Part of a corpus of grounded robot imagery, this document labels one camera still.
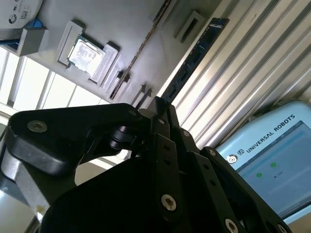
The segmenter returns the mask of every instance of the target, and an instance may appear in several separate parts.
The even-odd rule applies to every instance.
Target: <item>corrugated metal wall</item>
[[[310,11],[310,0],[222,1],[212,17],[230,22],[173,102],[199,147],[280,100],[311,101]]]

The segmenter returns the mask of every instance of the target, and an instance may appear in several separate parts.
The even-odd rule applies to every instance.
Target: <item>blue object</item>
[[[43,24],[40,20],[34,19],[31,21],[28,25],[27,28],[42,28]],[[0,41],[0,46],[1,45],[16,45],[18,46],[19,44],[19,39],[14,39],[14,40],[2,40]]]
[[[289,224],[311,212],[311,108],[292,101],[257,118],[217,148]]]

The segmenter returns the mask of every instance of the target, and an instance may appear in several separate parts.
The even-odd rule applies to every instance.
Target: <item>white container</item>
[[[17,39],[22,28],[33,20],[42,0],[1,0],[0,40]]]

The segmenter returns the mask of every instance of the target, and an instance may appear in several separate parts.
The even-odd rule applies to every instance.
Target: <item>black mechanical arm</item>
[[[32,207],[41,233],[291,232],[215,149],[196,147],[161,98],[141,111],[20,112],[1,142],[0,188]],[[79,164],[120,150],[130,158],[75,185]]]

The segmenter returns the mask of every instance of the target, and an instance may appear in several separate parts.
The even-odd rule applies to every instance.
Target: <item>metal screw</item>
[[[228,228],[228,230],[231,233],[239,233],[239,229],[238,229],[237,225],[235,225],[235,223],[231,219],[226,218],[225,226]]]
[[[184,130],[184,136],[190,137],[190,133]]]
[[[284,228],[281,224],[278,224],[277,226],[279,227],[279,229],[280,229],[283,233],[287,233],[287,231],[285,230],[285,228]]]
[[[212,149],[209,149],[209,153],[210,153],[212,156],[216,156],[216,152],[213,151]]]
[[[47,125],[39,120],[33,120],[28,122],[27,127],[29,130],[35,133],[44,133],[46,130],[48,130]]]
[[[158,119],[161,124],[165,124],[164,120]]]
[[[176,201],[174,200],[174,198],[172,198],[168,194],[164,194],[161,197],[161,202],[162,202],[162,205],[164,206],[164,208],[167,209],[168,211],[174,211],[177,207]]]
[[[128,111],[131,115],[136,116],[136,112],[134,112],[133,110]]]

